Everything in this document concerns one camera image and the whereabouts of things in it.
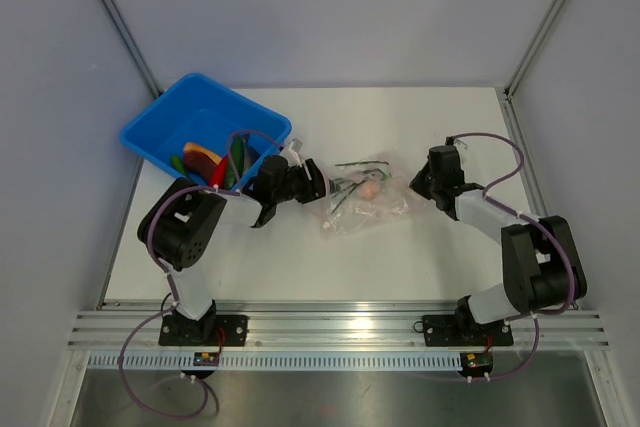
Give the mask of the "small green fake pepper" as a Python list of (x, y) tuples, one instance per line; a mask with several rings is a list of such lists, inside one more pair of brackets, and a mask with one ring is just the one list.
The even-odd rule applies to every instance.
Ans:
[(179, 155), (172, 155), (170, 157), (171, 167), (177, 171), (182, 177), (190, 178), (188, 169), (186, 168), (182, 158)]

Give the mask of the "clear zip top bag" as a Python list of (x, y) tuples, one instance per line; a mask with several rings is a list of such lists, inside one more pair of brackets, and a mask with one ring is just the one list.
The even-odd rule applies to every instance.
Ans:
[(427, 211), (428, 202), (410, 189), (408, 167), (393, 150), (355, 161), (322, 164), (320, 170), (328, 195), (305, 210), (329, 234), (354, 234)]

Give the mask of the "orange red fake papaya slice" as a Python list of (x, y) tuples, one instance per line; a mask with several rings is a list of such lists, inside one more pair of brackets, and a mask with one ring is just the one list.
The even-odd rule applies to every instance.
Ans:
[(183, 163), (186, 169), (200, 176), (207, 185), (213, 179), (221, 161), (222, 158), (218, 154), (197, 143), (188, 142), (184, 145)]

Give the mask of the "grey fake fish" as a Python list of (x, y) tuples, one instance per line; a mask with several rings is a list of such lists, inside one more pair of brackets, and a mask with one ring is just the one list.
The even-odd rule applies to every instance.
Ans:
[(246, 174), (250, 170), (250, 168), (259, 160), (261, 154), (249, 144), (248, 138), (243, 138), (243, 149), (243, 174)]

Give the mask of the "peach fake radish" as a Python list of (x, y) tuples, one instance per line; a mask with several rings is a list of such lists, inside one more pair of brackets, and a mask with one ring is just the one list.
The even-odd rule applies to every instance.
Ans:
[(380, 192), (380, 185), (375, 181), (366, 181), (358, 189), (360, 198), (371, 201), (376, 198)]

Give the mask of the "red fake pepper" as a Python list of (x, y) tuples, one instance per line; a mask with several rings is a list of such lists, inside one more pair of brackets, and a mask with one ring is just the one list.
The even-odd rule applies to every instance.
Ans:
[(209, 180), (210, 187), (216, 187), (219, 189), (223, 189), (225, 187), (225, 178), (228, 164), (229, 159), (227, 156), (224, 156), (213, 171), (213, 174)]

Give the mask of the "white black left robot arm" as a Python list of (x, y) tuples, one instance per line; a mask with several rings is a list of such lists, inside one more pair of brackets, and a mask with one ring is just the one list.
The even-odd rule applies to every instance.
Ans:
[(239, 192), (176, 179), (140, 222), (137, 238), (167, 278), (173, 301), (162, 311), (163, 346), (212, 345), (226, 333), (217, 307), (197, 266), (220, 224), (261, 228), (281, 203), (315, 202), (329, 187), (311, 159), (265, 158)]

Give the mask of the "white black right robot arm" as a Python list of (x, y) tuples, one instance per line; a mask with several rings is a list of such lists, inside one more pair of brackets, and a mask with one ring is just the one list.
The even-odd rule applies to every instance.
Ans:
[(568, 221), (520, 213), (491, 198), (484, 186), (466, 180), (453, 144), (429, 150), (410, 188), (500, 247), (502, 282), (461, 298), (448, 324), (463, 342), (476, 343), (490, 327), (521, 315), (559, 315), (586, 295), (588, 284)]

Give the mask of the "green fake cucumber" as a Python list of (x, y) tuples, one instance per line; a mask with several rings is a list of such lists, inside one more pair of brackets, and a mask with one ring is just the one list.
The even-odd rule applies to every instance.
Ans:
[(244, 158), (244, 140), (241, 136), (235, 136), (231, 142), (228, 155), (228, 167), (224, 179), (224, 187), (227, 190), (232, 190), (241, 179), (244, 168)]

